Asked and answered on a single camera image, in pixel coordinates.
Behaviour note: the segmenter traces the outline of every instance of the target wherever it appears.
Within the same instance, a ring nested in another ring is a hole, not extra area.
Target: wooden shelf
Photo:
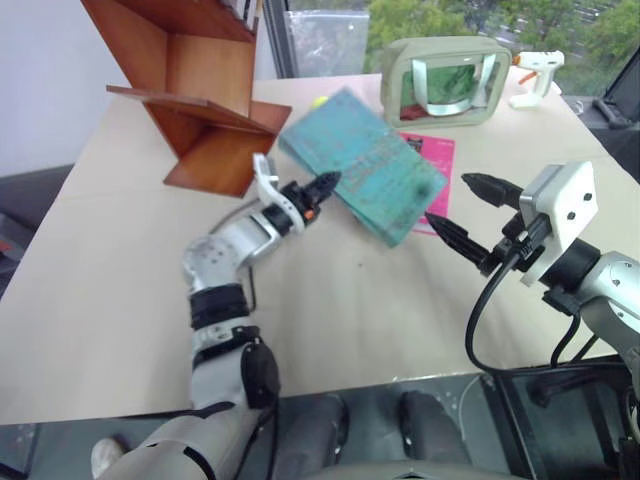
[[[166,183],[243,195],[290,107],[252,101],[255,35],[218,0],[82,0],[179,163]]]

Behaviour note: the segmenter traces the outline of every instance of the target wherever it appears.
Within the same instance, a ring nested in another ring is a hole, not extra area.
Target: white glue gun
[[[522,52],[514,57],[513,64],[532,70],[529,75],[520,80],[521,85],[533,77],[537,76],[538,78],[530,92],[511,97],[509,105],[513,108],[535,107],[549,92],[555,71],[564,65],[564,54],[560,50],[555,52]]]

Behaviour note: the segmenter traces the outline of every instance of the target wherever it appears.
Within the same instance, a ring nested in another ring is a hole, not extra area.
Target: table surface
[[[640,190],[557,93],[514,111],[510,72],[492,119],[411,130],[456,141],[449,216],[490,247],[512,216],[460,180],[484,172],[528,184],[549,163],[593,162],[599,215],[582,238],[640,257]],[[293,106],[348,86],[381,112],[379,75],[256,82],[254,98]],[[309,175],[274,147],[283,181]],[[0,302],[0,424],[188,408],[185,246],[242,200],[165,186],[175,157],[143,107],[114,98]],[[253,198],[253,189],[246,198]],[[548,361],[569,319],[510,275],[477,333],[485,362]],[[412,233],[389,249],[335,198],[303,236],[256,269],[255,321],[274,350],[283,394],[474,371],[464,330],[484,279],[437,237]],[[582,326],[565,358],[590,336]],[[592,355],[610,353],[602,342]]]

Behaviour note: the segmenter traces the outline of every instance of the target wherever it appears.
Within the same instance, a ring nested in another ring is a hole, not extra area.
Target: yellow ball
[[[315,110],[316,108],[321,107],[322,105],[327,103],[327,100],[329,100],[329,97],[318,97],[318,98],[316,98],[313,101],[313,103],[311,104],[311,109]]]

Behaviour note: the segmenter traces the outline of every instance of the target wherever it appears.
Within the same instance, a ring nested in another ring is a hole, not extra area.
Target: blue book
[[[402,242],[447,184],[347,89],[281,133],[279,145],[316,175],[342,172],[336,194],[391,247]]]

